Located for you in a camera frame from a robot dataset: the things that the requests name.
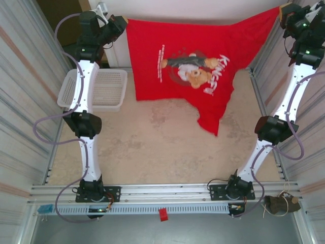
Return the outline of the red t-shirt with bear print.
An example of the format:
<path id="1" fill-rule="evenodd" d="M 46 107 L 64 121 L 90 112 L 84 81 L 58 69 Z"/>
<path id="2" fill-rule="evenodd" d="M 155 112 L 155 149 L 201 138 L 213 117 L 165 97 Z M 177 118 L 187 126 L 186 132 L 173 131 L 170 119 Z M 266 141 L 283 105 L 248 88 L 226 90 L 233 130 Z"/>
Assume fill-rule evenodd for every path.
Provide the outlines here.
<path id="1" fill-rule="evenodd" d="M 136 99 L 185 99 L 198 110 L 198 124 L 217 135 L 235 74 L 254 60 L 278 15 L 272 8 L 221 26 L 130 20 Z"/>

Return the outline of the white perforated plastic basket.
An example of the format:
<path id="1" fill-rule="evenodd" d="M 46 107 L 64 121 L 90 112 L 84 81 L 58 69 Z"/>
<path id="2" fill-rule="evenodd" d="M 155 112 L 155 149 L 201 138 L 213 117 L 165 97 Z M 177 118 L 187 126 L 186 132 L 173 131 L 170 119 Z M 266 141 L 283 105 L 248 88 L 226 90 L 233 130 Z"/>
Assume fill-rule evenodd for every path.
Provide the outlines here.
<path id="1" fill-rule="evenodd" d="M 70 70 L 60 89 L 57 104 L 69 108 L 75 92 L 77 70 Z M 118 112 L 123 103 L 127 86 L 127 72 L 118 69 L 99 69 L 93 91 L 95 112 Z"/>

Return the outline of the translucent corrugated side panel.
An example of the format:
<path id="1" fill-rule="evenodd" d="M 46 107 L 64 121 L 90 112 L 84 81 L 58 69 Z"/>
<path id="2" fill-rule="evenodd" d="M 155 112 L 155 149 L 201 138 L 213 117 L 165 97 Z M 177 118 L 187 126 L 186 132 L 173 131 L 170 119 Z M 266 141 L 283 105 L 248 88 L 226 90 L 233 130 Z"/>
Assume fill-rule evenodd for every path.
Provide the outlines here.
<path id="1" fill-rule="evenodd" d="M 18 239 L 27 198 L 44 182 L 70 65 L 36 0 L 0 0 L 0 244 Z"/>
<path id="2" fill-rule="evenodd" d="M 285 89 L 293 39 L 283 39 L 284 30 L 276 21 L 268 40 L 251 64 L 253 87 L 262 115 L 278 105 Z M 305 155 L 291 161 L 276 154 L 285 178 L 296 181 L 303 198 L 303 209 L 311 227 L 312 242 L 325 244 L 325 58 L 318 69 L 323 75 L 311 79 L 298 107 L 296 124 Z"/>

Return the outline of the small black controller board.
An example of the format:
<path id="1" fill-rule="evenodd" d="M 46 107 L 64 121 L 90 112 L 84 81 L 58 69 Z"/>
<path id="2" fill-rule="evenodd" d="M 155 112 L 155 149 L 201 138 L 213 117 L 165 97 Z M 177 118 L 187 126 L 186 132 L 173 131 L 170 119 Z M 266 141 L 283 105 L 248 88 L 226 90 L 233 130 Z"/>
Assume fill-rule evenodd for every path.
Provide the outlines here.
<path id="1" fill-rule="evenodd" d="M 245 203 L 234 203 L 234 204 L 229 203 L 228 207 L 229 207 L 229 216 L 231 216 L 233 219 L 241 217 L 241 215 L 245 213 L 246 210 Z"/>
<path id="2" fill-rule="evenodd" d="M 110 207 L 90 207 L 88 209 L 88 214 L 87 216 L 90 219 L 100 219 L 101 217 L 104 216 L 104 214 L 108 213 L 110 211 Z"/>

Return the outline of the small blue block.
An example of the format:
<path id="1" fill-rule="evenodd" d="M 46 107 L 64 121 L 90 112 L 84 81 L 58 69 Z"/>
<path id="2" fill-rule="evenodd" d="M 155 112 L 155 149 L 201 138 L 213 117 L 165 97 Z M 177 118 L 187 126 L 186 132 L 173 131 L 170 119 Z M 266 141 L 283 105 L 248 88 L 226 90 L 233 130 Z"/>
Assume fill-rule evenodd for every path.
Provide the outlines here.
<path id="1" fill-rule="evenodd" d="M 41 205 L 37 209 L 37 212 L 41 215 L 52 213 L 52 211 L 53 211 L 53 204 Z"/>

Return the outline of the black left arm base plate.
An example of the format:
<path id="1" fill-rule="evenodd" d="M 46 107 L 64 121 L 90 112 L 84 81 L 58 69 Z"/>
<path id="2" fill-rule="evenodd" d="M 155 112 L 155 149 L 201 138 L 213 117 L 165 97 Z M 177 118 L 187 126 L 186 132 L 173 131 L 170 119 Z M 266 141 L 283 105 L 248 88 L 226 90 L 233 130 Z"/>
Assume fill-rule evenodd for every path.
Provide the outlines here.
<path id="1" fill-rule="evenodd" d="M 89 191 L 78 188 L 73 188 L 76 193 L 75 201 L 77 203 L 110 203 L 119 202 L 121 195 L 121 187 L 119 186 L 104 186 L 103 191 Z"/>

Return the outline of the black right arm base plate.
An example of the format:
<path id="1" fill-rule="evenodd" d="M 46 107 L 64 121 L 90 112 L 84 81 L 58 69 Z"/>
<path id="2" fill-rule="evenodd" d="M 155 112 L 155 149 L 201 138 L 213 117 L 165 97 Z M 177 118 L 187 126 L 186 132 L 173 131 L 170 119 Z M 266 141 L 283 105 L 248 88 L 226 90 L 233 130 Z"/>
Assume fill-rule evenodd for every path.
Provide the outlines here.
<path id="1" fill-rule="evenodd" d="M 255 193 L 252 185 L 247 188 L 240 188 L 234 186 L 222 185 L 210 185 L 210 198 L 212 201 L 221 200 L 255 200 Z"/>

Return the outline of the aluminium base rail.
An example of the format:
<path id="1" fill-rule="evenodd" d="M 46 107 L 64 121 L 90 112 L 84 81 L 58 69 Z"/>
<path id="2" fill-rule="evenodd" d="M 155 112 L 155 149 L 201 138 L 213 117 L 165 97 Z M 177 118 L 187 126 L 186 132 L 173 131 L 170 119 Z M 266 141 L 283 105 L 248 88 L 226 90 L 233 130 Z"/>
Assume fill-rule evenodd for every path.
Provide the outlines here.
<path id="1" fill-rule="evenodd" d="M 265 194 L 277 196 L 283 190 L 302 200 L 298 183 L 295 181 L 270 181 L 262 183 Z M 33 186 L 28 203 L 54 203 L 63 186 Z M 121 193 L 114 199 L 119 204 L 156 204 L 156 203 L 201 203 L 210 202 L 210 193 L 206 184 L 140 184 L 121 185 Z"/>

